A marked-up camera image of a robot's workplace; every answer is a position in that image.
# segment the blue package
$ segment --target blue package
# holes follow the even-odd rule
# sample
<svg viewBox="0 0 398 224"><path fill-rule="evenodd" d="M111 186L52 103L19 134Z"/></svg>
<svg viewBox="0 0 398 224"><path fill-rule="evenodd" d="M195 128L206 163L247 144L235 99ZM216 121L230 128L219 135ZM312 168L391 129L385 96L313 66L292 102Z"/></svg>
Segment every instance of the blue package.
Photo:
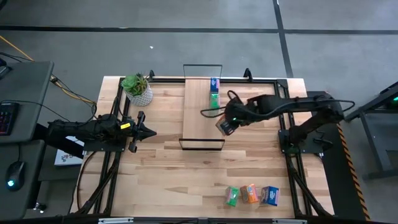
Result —
<svg viewBox="0 0 398 224"><path fill-rule="evenodd" d="M210 78L210 93L218 93L219 87L220 87L220 79Z"/></svg>
<svg viewBox="0 0 398 224"><path fill-rule="evenodd" d="M277 187L263 187L261 189L260 203L278 206L279 189Z"/></svg>

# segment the wooden table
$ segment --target wooden table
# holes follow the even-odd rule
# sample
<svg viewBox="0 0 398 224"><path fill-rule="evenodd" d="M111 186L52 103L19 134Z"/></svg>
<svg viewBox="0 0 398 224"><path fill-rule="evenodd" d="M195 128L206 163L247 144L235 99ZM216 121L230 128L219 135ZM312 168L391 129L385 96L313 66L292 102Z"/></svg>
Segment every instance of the wooden table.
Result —
<svg viewBox="0 0 398 224"><path fill-rule="evenodd" d="M97 114L109 113L117 94L120 77L104 77L98 98ZM287 79L290 97L306 96L304 80ZM131 105L129 114L146 114L145 125L157 135L140 142L137 153L122 153L114 195L112 216L124 217L228 217L293 218L293 206L285 157L279 149L277 118L238 128L225 138L222 151L183 151L178 142L183 134L184 83L151 83L152 103L140 108ZM228 102L226 92L234 90L243 101L274 94L267 84L221 84L221 105ZM296 124L310 113L295 113ZM83 173L80 195L85 202L98 185L103 153L97 153ZM320 158L302 156L308 188L330 213L333 213L325 171ZM224 205L227 186L255 184L280 188L277 207L244 204ZM297 186L300 208L304 212L302 193ZM103 207L107 189L104 192ZM76 199L71 212L76 210Z"/></svg>

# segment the wire handle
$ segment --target wire handle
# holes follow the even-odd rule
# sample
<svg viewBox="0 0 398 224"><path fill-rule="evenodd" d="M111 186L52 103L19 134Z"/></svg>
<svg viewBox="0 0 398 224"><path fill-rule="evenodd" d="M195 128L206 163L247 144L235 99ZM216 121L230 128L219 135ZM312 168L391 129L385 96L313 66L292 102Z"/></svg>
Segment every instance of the wire handle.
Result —
<svg viewBox="0 0 398 224"><path fill-rule="evenodd" d="M220 67L220 76L219 76L219 78L221 78L221 74L223 73L223 65L219 65L219 64L183 64L182 65L182 70L184 72L184 78L186 77L186 75L185 75L185 67Z"/></svg>

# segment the concrete floor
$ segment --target concrete floor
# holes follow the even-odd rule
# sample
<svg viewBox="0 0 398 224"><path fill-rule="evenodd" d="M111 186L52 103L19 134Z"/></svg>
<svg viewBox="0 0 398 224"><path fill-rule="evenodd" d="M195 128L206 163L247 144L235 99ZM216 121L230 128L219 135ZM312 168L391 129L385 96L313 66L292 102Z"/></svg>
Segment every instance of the concrete floor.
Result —
<svg viewBox="0 0 398 224"><path fill-rule="evenodd" d="M279 0L279 4L285 29L398 29L395 0ZM10 0L0 12L0 24L277 28L272 0ZM150 69L161 75L182 75L184 63L222 64L226 77L240 77L246 67L255 77L286 77L278 34L0 31L0 35L35 60L54 61L54 75L93 100L105 75ZM396 35L289 34L286 40L294 77L304 78L307 90L326 90L335 98L361 105L397 81ZM4 42L0 49L19 54ZM45 105L70 120L90 117L84 103L53 85ZM54 114L42 110L42 124L53 119L57 119ZM343 127L358 175L375 171L361 122L343 123ZM360 182L371 219L397 223L398 177ZM69 185L67 195L73 190ZM61 197L56 187L50 189L49 198L57 206L49 208L47 215L66 213L70 199Z"/></svg>

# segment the wooden board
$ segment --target wooden board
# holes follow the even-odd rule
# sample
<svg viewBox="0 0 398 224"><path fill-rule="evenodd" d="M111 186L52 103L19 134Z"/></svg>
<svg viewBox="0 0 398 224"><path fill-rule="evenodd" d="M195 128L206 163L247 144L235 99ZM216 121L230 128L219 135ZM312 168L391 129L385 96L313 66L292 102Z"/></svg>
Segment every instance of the wooden board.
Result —
<svg viewBox="0 0 398 224"><path fill-rule="evenodd" d="M201 139L222 139L223 137L215 126L218 118L206 118L200 114L201 110L210 107L210 80L186 80L184 97L182 137L198 141L182 141L182 147L221 148L222 142L200 141Z"/></svg>
<svg viewBox="0 0 398 224"><path fill-rule="evenodd" d="M110 110L116 96L119 77L104 77L99 93L98 114ZM306 96L302 79L288 79L291 97ZM122 154L114 195L112 216L134 217L228 217L292 218L294 216L286 163L277 139L279 122L270 119L240 127L226 138L221 152L182 151L178 139L183 136L184 83L153 83L152 103L130 107L135 118L139 110L146 114L145 125L158 135L140 142L137 153ZM246 100L260 94L274 94L273 86L263 84L221 85L221 105L228 102L226 92L236 91ZM300 124L310 113L295 114ZM97 153L82 175L82 203L92 194L100 177L103 153ZM328 184L321 160L303 155L307 184L324 208L333 213ZM259 189L272 185L280 188L278 207L224 205L227 186L255 184ZM304 212L302 193L298 190ZM76 210L76 199L72 211Z"/></svg>

